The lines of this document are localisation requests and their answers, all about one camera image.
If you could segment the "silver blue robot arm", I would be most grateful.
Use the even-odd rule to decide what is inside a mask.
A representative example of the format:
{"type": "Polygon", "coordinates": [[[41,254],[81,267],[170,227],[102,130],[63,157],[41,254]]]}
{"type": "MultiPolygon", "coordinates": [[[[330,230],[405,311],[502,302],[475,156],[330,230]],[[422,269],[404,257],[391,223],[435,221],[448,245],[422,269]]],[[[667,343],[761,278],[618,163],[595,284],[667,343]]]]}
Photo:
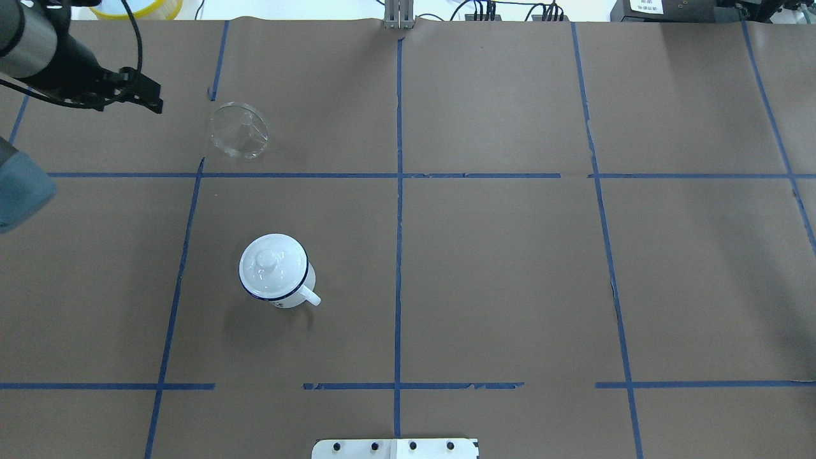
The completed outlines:
{"type": "Polygon", "coordinates": [[[1,70],[20,82],[3,80],[2,86],[65,108],[102,112],[114,103],[133,103],[161,114],[161,86],[141,71],[143,40],[130,4],[122,1],[135,34],[137,63],[117,71],[102,67],[70,35],[72,6],[71,1],[1,3],[1,70]]]}

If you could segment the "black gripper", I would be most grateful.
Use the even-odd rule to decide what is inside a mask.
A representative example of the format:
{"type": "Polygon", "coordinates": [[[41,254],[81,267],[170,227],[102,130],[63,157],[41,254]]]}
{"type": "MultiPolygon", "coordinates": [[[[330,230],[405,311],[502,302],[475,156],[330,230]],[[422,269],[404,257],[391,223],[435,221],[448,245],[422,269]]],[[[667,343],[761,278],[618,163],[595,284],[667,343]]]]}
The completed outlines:
{"type": "Polygon", "coordinates": [[[119,72],[103,69],[90,83],[90,105],[105,106],[113,102],[135,103],[156,114],[163,112],[164,104],[161,85],[131,67],[124,67],[119,72]]]}

